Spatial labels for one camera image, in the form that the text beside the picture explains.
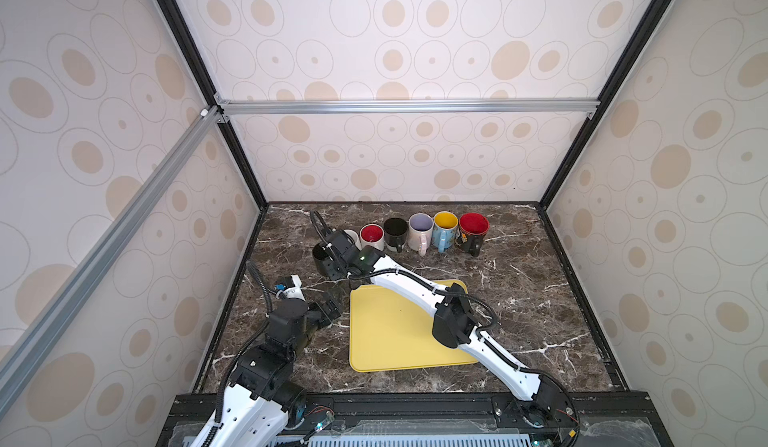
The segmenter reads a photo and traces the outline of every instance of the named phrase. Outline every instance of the yellow tray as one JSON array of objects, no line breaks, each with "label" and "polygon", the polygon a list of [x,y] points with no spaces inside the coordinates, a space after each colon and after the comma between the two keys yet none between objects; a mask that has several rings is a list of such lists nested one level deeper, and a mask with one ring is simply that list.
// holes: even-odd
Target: yellow tray
[{"label": "yellow tray", "polygon": [[[449,286],[461,280],[436,280]],[[410,300],[381,286],[352,291],[350,365],[357,372],[462,365],[477,360],[432,337],[432,318]]]}]

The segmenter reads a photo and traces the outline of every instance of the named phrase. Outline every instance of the white plastic part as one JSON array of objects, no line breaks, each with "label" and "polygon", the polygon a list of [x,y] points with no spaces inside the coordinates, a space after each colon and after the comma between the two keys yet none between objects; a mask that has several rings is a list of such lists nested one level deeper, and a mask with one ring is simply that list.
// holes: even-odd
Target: white plastic part
[{"label": "white plastic part", "polygon": [[[235,384],[224,391],[221,423],[210,447],[264,447],[288,425],[288,413],[273,400],[261,397],[253,400],[248,389]],[[190,447],[200,447],[213,425],[214,415],[211,414]]]},{"label": "white plastic part", "polygon": [[[374,271],[381,269],[398,269],[400,271],[408,271],[403,266],[392,260],[391,257],[385,256],[376,261],[373,265]],[[433,286],[434,289],[445,289],[446,286],[434,283],[429,279],[418,276],[423,279],[427,284]],[[371,283],[390,289],[398,294],[402,295],[406,299],[415,303],[420,308],[424,309],[430,317],[435,317],[437,312],[436,305],[441,303],[444,296],[430,292],[429,289],[424,288],[420,283],[414,279],[410,279],[404,275],[396,273],[385,273],[375,277],[371,277]],[[533,400],[533,395],[538,392],[538,387],[541,384],[537,374],[526,374],[513,369],[507,364],[504,359],[496,353],[494,353],[485,343],[490,343],[494,348],[502,354],[506,359],[515,365],[525,367],[522,362],[517,360],[512,354],[499,345],[490,335],[485,331],[481,332],[478,336],[477,328],[469,334],[470,342],[466,344],[460,344],[459,349],[464,350],[469,355],[479,360],[482,365],[496,375],[512,392],[512,394],[520,400]]]}]

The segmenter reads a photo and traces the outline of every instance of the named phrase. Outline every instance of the black mug handle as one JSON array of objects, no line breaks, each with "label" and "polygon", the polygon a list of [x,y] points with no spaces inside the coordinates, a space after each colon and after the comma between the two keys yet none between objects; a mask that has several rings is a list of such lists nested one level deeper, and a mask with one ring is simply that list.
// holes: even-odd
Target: black mug handle
[{"label": "black mug handle", "polygon": [[473,257],[477,257],[480,255],[480,248],[482,247],[482,242],[485,240],[485,236],[483,235],[473,235],[472,240],[469,241],[469,253]]}]

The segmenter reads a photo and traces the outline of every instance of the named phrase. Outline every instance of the metal bracket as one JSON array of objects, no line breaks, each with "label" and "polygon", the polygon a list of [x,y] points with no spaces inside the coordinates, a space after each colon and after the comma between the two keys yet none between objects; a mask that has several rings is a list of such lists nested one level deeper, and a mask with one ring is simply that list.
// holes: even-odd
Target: metal bracket
[{"label": "metal bracket", "polygon": [[227,104],[230,103],[229,99],[221,97],[221,94],[219,94],[218,92],[214,93],[214,100],[216,101],[216,104],[218,104],[219,106],[226,106]]}]

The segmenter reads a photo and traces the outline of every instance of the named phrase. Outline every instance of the pink mug handle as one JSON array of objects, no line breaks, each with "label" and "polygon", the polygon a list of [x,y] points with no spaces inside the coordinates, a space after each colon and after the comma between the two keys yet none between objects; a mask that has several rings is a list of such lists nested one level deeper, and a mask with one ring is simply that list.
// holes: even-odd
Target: pink mug handle
[{"label": "pink mug handle", "polygon": [[424,257],[427,255],[427,247],[429,247],[427,236],[420,235],[418,236],[418,240],[421,241],[421,245],[418,247],[418,255],[420,255],[421,257]]}]

